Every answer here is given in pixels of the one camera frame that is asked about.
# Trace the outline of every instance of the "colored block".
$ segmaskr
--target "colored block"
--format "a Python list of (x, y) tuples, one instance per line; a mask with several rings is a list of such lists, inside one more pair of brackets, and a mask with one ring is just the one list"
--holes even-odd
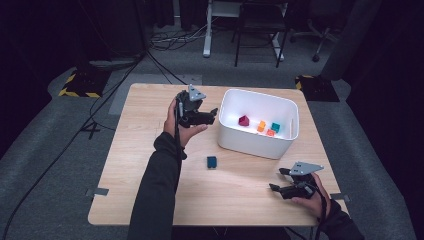
[(244, 115), (243, 117), (239, 118), (239, 125), (240, 126), (244, 126), (244, 127), (249, 126), (249, 118), (246, 115)]
[(258, 126), (258, 132), (263, 132), (265, 130), (265, 122), (261, 121)]
[(280, 124), (272, 123), (271, 129), (278, 133), (278, 131), (280, 131)]
[(275, 132), (272, 129), (268, 129), (268, 131), (266, 131), (266, 135), (270, 136), (270, 137), (274, 137)]
[(216, 157), (209, 156), (207, 157), (207, 159), (208, 159), (208, 168), (216, 168), (216, 165), (217, 165)]

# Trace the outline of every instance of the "cable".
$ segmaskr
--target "cable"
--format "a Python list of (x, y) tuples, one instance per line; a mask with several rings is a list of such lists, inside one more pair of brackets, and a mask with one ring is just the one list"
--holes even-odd
[[(122, 84), (122, 82), (128, 77), (128, 75), (132, 72), (132, 70), (134, 70), (134, 68), (138, 65), (140, 61), (137, 62), (137, 64), (134, 64), (124, 75), (123, 79), (121, 80), (121, 82), (118, 84), (119, 85)], [(96, 113), (104, 106), (104, 104), (110, 99), (110, 97), (113, 94), (110, 94), (106, 100), (104, 102), (102, 102), (102, 104), (93, 112), (93, 114), (91, 114), (87, 120), (82, 124), (82, 126), (80, 127), (80, 129), (72, 136), (72, 138), (69, 140), (69, 142), (66, 144), (66, 146), (62, 149), (62, 151), (59, 153), (59, 155), (53, 160), (53, 162), (50, 163), (50, 165), (46, 168), (46, 170), (44, 170), (44, 172), (40, 175), (40, 177), (37, 178), (37, 180), (35, 181), (35, 183), (30, 187), (30, 189), (24, 194), (24, 196), (21, 198), (21, 200), (19, 201), (18, 205), (15, 207), (15, 209), (13, 210), (12, 214), (10, 215), (7, 223), (6, 223), (6, 227), (3, 233), (3, 240), (6, 240), (7, 237), (7, 232), (9, 231), (9, 227), (12, 223), (12, 220), (15, 216), (15, 214), (18, 212), (20, 206), (22, 205), (22, 203), (26, 200), (26, 198), (28, 197), (28, 195), (35, 189), (35, 187), (40, 183), (40, 181), (44, 178), (44, 176), (47, 174), (47, 172), (54, 166), (54, 164), (60, 159), (60, 157), (65, 153), (65, 151), (69, 148), (69, 146), (72, 144), (72, 142), (75, 140), (75, 138), (78, 136), (78, 134), (81, 132), (82, 129), (84, 129), (84, 127), (86, 126), (86, 124), (92, 119), (92, 117), (94, 115), (96, 115)]]
[[(175, 131), (175, 134), (174, 134), (174, 138), (175, 138), (175, 150), (176, 150), (176, 152), (177, 152), (177, 162), (178, 162), (178, 178), (177, 179), (179, 179), (180, 178), (180, 174), (181, 174), (181, 165), (182, 165), (182, 157), (181, 157), (181, 155), (182, 155), (182, 151), (183, 151), (183, 148), (181, 147), (181, 139), (180, 139), (180, 129), (178, 128), (178, 123), (179, 123), (179, 121), (180, 121), (180, 114), (178, 113), (179, 111), (179, 103), (180, 103), (180, 99), (177, 97), (177, 98), (175, 98), (176, 99), (176, 104), (175, 104), (175, 112), (174, 112), (174, 114), (175, 114), (175, 123), (174, 123), (174, 131)], [(179, 181), (177, 181), (176, 182), (176, 184), (175, 184), (175, 193), (177, 192), (177, 189), (178, 189), (178, 182)]]
[(306, 183), (306, 185), (310, 188), (315, 189), (318, 192), (319, 196), (321, 197), (321, 218), (319, 220), (320, 223), (319, 223), (319, 225), (317, 227), (317, 231), (315, 233), (315, 240), (318, 240), (319, 236), (321, 234), (321, 225), (322, 225), (322, 223), (325, 222), (325, 218), (327, 216), (327, 200), (325, 199), (324, 195), (321, 193), (321, 191), (318, 187), (315, 187), (315, 186), (308, 184), (308, 183)]
[(168, 76), (166, 76), (166, 74), (163, 72), (162, 68), (159, 67), (159, 65), (157, 64), (156, 61), (153, 60), (153, 58), (148, 55), (148, 57), (150, 58), (150, 60), (153, 61), (153, 63), (155, 64), (155, 66), (159, 69), (159, 71), (162, 73), (162, 75), (166, 78), (166, 80), (169, 82), (169, 84), (172, 84), (171, 80), (169, 80)]
[[(217, 20), (219, 17), (216, 17), (215, 19), (213, 19), (211, 21), (211, 23), (213, 23), (215, 20)], [(158, 34), (165, 34), (165, 38), (162, 39), (158, 39), (158, 40), (154, 40), (155, 36), (153, 35), (152, 39), (150, 40), (150, 44), (152, 49), (158, 50), (158, 51), (167, 51), (167, 50), (177, 50), (179, 48), (184, 47), (187, 43), (191, 43), (194, 42), (195, 40), (199, 39), (199, 38), (204, 38), (206, 37), (205, 35), (201, 35), (201, 36), (196, 36), (197, 34), (201, 33), (204, 31), (204, 29), (207, 27), (208, 25), (205, 24), (203, 25), (201, 28), (199, 28), (196, 31), (193, 31), (191, 33), (186, 33), (184, 35), (181, 36), (176, 36), (180, 31), (177, 31), (174, 36), (172, 37), (168, 37), (167, 33), (158, 33)], [(155, 43), (163, 43), (163, 42), (169, 42), (167, 47), (162, 47), (162, 46), (157, 46), (155, 45)], [(173, 45), (175, 45), (176, 43), (181, 43), (181, 46), (172, 48)]]
[(165, 66), (163, 66), (155, 57), (153, 57), (153, 55), (150, 53), (150, 51), (147, 51), (147, 55), (154, 61), (156, 62), (159, 66), (161, 66), (163, 69), (165, 69), (167, 72), (169, 72), (175, 79), (177, 79), (178, 81), (180, 81), (182, 84), (184, 85), (188, 85), (186, 82), (184, 82), (182, 79), (180, 79), (179, 77), (177, 77), (173, 72), (171, 72), (168, 68), (166, 68)]
[[(106, 95), (106, 94), (108, 94), (110, 91), (112, 91), (113, 90), (113, 92), (111, 93), (111, 95), (119, 88), (119, 86), (123, 83), (123, 81), (124, 81), (125, 79), (122, 79), (121, 81), (119, 81), (118, 83), (116, 83), (114, 86), (112, 86), (109, 90), (107, 90), (106, 92), (104, 92), (103, 93), (103, 96), (104, 95)], [(91, 120), (94, 122), (94, 123), (96, 123), (97, 125), (99, 125), (99, 126), (101, 126), (101, 127), (103, 127), (103, 128), (105, 128), (105, 129), (108, 129), (108, 130), (111, 130), (111, 131), (115, 131), (116, 129), (114, 129), (114, 128), (111, 128), (111, 127), (107, 127), (107, 126), (104, 126), (103, 124), (100, 124), (99, 122), (97, 122), (95, 119), (94, 119), (94, 115), (92, 115), (92, 111), (93, 111), (93, 108), (94, 108), (94, 105), (96, 105), (96, 103), (98, 102), (100, 100), (100, 98), (97, 98), (96, 99), (96, 101), (94, 101), (94, 103), (91, 105), (91, 107), (90, 107), (90, 110), (89, 110), (89, 114), (90, 114), (90, 116), (91, 116)]]
[(85, 7), (84, 7), (84, 5), (81, 3), (81, 0), (78, 0), (78, 3), (79, 3), (79, 5), (80, 5), (80, 7), (81, 7), (81, 9), (84, 11), (84, 13), (85, 13), (85, 15), (87, 16), (87, 18), (88, 18), (88, 20), (89, 20), (89, 22), (90, 22), (90, 24), (91, 24), (91, 26), (93, 27), (93, 29), (94, 29), (94, 31), (96, 32), (96, 34), (97, 34), (97, 36), (100, 38), (100, 40), (103, 42), (103, 44), (111, 51), (111, 52), (113, 52), (113, 53), (115, 53), (115, 54), (117, 54), (117, 55), (119, 55), (119, 56), (121, 56), (121, 57), (131, 57), (131, 58), (136, 58), (136, 57), (138, 57), (139, 55), (143, 55), (144, 54), (144, 51), (142, 51), (142, 52), (139, 52), (139, 53), (137, 53), (137, 54), (134, 54), (134, 55), (126, 55), (126, 54), (122, 54), (122, 53), (120, 53), (120, 52), (118, 52), (118, 51), (116, 51), (116, 50), (114, 50), (105, 40), (104, 40), (104, 38), (103, 38), (103, 36), (100, 34), (100, 32), (97, 30), (97, 28), (96, 28), (96, 26), (95, 26), (95, 24), (94, 24), (94, 22), (93, 22), (93, 20), (91, 19), (91, 17), (90, 17), (90, 15), (88, 14), (88, 12), (87, 12), (87, 10), (85, 9)]
[(90, 65), (95, 67), (98, 71), (113, 72), (113, 71), (118, 71), (118, 70), (122, 70), (122, 69), (126, 69), (126, 68), (131, 67), (137, 61), (139, 61), (138, 59), (140, 57), (141, 56), (134, 58), (132, 61), (126, 62), (126, 63), (115, 63), (115, 64), (105, 64), (105, 65), (90, 63)]

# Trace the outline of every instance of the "black jacket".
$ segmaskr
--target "black jacket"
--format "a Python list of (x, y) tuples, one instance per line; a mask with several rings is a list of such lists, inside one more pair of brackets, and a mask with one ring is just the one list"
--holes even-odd
[[(131, 216), (129, 240), (171, 239), (181, 159), (174, 138), (163, 132), (154, 142), (156, 151), (147, 164)], [(330, 214), (321, 231), (330, 239), (364, 239), (349, 215), (331, 200)]]

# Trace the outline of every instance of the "dark background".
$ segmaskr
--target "dark background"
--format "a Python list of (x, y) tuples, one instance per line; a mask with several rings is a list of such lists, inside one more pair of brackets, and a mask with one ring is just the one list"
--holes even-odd
[[(180, 1), (184, 28), (203, 24), (198, 13), (205, 2)], [(418, 239), (424, 238), (418, 226), (424, 214), (423, 11), (421, 1), (383, 1), (343, 77), (352, 86), (347, 102), (403, 194)], [(0, 157), (51, 100), (52, 79), (73, 66), (84, 69), (88, 60), (146, 50), (148, 26), (173, 24), (173, 14), (166, 0), (1, 1)]]

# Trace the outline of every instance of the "table leg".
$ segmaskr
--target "table leg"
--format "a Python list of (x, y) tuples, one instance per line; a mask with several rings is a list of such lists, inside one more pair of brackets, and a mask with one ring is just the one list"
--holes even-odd
[[(275, 56), (278, 58), (278, 54), (280, 53), (280, 43), (278, 42), (278, 37), (279, 37), (280, 33), (277, 33), (277, 35), (275, 36), (275, 38), (272, 40), (272, 46), (274, 47), (274, 51), (275, 51)], [(284, 61), (284, 54), (281, 53), (281, 58), (280, 58), (280, 62)]]
[(210, 57), (211, 44), (212, 44), (212, 0), (209, 0), (205, 46), (203, 47), (203, 57)]

